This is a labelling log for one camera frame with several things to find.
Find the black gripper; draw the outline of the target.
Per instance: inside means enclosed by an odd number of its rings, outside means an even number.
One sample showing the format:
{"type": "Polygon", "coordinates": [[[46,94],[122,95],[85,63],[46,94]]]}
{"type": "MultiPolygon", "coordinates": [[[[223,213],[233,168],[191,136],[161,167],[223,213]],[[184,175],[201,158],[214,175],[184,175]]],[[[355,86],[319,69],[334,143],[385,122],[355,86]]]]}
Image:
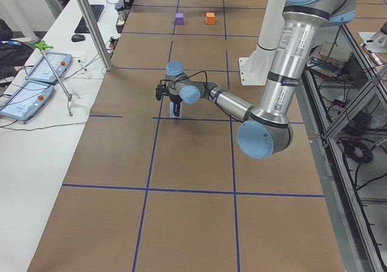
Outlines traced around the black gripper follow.
{"type": "Polygon", "coordinates": [[[183,101],[181,97],[179,95],[169,94],[169,100],[173,103],[173,115],[180,116],[180,103],[183,101]]]}

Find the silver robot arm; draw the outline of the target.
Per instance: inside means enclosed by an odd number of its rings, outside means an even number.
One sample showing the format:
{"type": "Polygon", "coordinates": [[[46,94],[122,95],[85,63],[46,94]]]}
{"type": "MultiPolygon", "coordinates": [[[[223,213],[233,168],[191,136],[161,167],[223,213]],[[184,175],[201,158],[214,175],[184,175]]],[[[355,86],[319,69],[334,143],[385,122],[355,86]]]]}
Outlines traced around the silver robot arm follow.
{"type": "Polygon", "coordinates": [[[242,124],[239,148],[249,157],[262,159],[286,149],[292,139],[287,111],[307,62],[311,43],[320,27],[343,25],[354,19],[357,0],[285,0],[284,27],[267,74],[258,106],[222,89],[215,82],[192,81],[179,61],[169,62],[166,78],[155,97],[170,98],[170,114],[180,116],[181,102],[207,99],[242,124]]]}

